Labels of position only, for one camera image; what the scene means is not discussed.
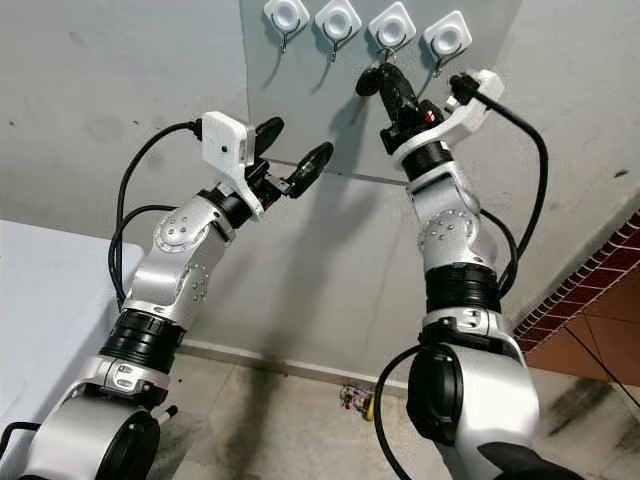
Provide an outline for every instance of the concrete wall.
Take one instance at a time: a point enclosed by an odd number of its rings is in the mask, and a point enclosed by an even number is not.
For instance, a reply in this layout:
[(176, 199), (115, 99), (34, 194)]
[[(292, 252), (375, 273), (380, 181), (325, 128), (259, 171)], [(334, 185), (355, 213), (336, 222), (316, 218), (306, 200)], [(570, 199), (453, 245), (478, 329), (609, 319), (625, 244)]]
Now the concrete wall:
[[(631, 0), (525, 0), (516, 17), (497, 65), (504, 101), (541, 129), (552, 166), (540, 229), (505, 302), (511, 319), (638, 203), (638, 20)], [(207, 109), (247, 114), (235, 2), (0, 5), (3, 218), (109, 236), (132, 152)], [(519, 235), (537, 171), (529, 141), (493, 118), (456, 153), (484, 205)], [(136, 173), (130, 204), (177, 204), (207, 175), (197, 144), (176, 135)], [(128, 240), (147, 245), (152, 217)], [(414, 342), (424, 313), (416, 234), (401, 187), (325, 175), (239, 232), (190, 336), (378, 373)]]

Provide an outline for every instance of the toy on floor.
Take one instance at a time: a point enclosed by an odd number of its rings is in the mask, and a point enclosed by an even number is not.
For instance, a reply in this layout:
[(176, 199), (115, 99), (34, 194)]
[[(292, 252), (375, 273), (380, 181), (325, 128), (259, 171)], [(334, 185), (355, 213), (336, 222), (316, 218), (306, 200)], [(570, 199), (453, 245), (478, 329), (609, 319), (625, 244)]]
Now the toy on floor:
[(373, 392), (361, 390), (353, 385), (343, 385), (340, 390), (342, 407), (355, 410), (367, 422), (373, 420)]

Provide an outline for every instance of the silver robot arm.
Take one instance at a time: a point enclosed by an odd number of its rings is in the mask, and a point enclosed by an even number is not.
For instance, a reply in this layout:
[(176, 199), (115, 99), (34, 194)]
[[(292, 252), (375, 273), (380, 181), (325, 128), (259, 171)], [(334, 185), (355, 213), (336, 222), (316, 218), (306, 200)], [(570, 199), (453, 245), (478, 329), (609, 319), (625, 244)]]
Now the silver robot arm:
[(115, 327), (40, 426), (20, 479), (146, 477), (160, 432), (150, 412), (166, 398), (175, 351), (206, 298), (213, 268), (237, 228), (281, 196), (300, 196), (333, 152), (324, 143), (288, 178), (275, 178), (260, 155), (284, 127), (281, 119), (254, 130), (210, 112), (201, 125), (215, 188), (157, 224)]
[[(465, 75), (497, 99), (504, 86), (491, 71)], [(480, 220), (480, 205), (450, 149), (477, 131), (488, 115), (472, 96), (447, 101), (445, 119), (419, 102), (400, 69), (387, 62), (363, 73), (356, 93), (379, 93), (391, 119), (380, 135), (420, 222), (427, 315), (409, 375), (407, 413), (433, 440), (455, 480), (579, 479), (532, 449), (538, 398), (520, 348), (504, 327), (494, 262), (496, 244)], [(409, 478), (384, 438), (376, 387), (376, 432), (400, 478)]]

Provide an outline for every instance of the baseboard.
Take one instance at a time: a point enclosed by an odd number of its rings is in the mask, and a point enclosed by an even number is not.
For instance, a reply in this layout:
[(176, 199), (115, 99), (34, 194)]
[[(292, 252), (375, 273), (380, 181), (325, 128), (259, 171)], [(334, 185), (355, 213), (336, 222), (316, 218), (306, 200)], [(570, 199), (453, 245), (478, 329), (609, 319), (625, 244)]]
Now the baseboard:
[[(335, 383), (337, 385), (355, 385), (358, 388), (371, 390), (375, 388), (377, 377), (361, 375), (354, 372), (337, 370), (335, 368), (323, 367), (312, 363), (298, 362), (296, 360), (278, 360), (270, 358), (260, 353), (241, 350), (239, 348), (225, 347), (208, 342), (185, 339), (182, 342), (179, 353), (193, 355), (195, 357), (210, 358), (219, 362), (235, 363), (252, 368), (259, 368), (283, 375), (294, 375), (297, 377), (319, 380), (321, 382)], [(400, 397), (407, 396), (407, 384), (395, 380), (388, 380), (385, 394), (392, 394)]]

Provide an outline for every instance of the key fob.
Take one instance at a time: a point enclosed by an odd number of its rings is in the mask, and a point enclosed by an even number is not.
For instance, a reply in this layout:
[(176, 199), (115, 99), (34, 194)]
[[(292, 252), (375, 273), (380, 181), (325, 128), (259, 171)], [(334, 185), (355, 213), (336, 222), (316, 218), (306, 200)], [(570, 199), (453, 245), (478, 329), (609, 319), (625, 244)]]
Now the key fob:
[(380, 90), (382, 73), (377, 67), (367, 68), (356, 83), (356, 93), (361, 97), (370, 97)]

